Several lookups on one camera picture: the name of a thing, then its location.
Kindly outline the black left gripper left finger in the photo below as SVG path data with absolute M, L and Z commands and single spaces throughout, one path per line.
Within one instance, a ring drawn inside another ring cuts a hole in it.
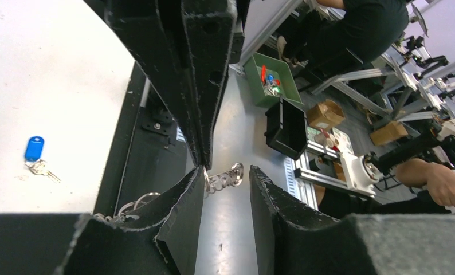
M 87 213 L 0 214 L 0 274 L 194 274 L 205 169 L 104 221 Z

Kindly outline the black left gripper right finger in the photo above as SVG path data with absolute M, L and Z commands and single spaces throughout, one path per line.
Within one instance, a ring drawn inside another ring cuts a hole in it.
M 455 274 L 455 214 L 325 215 L 249 169 L 259 274 Z

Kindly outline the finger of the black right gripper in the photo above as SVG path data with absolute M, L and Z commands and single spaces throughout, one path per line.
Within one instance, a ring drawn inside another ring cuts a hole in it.
M 194 163 L 205 169 L 212 165 L 213 133 L 224 95 L 236 20 L 235 1 L 182 1 L 191 81 L 189 142 Z
M 105 21 L 176 120 L 194 164 L 202 165 L 181 1 L 107 1 Z

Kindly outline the silver key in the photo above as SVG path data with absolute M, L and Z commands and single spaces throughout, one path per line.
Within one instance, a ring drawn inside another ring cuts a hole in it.
M 46 161 L 38 159 L 35 162 L 26 162 L 25 166 L 34 175 L 43 175 L 55 183 L 61 183 L 61 179 L 52 173 Z

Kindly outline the blue key tag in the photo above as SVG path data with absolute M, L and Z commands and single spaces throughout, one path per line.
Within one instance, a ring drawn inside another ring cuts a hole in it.
M 28 140 L 24 160 L 35 162 L 40 159 L 44 147 L 44 139 L 40 136 L 33 136 Z

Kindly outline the operator forearm and hand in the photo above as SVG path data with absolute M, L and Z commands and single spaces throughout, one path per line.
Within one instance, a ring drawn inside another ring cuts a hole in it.
M 395 177 L 412 188 L 423 186 L 439 206 L 455 207 L 455 171 L 444 165 L 413 158 L 395 167 Z

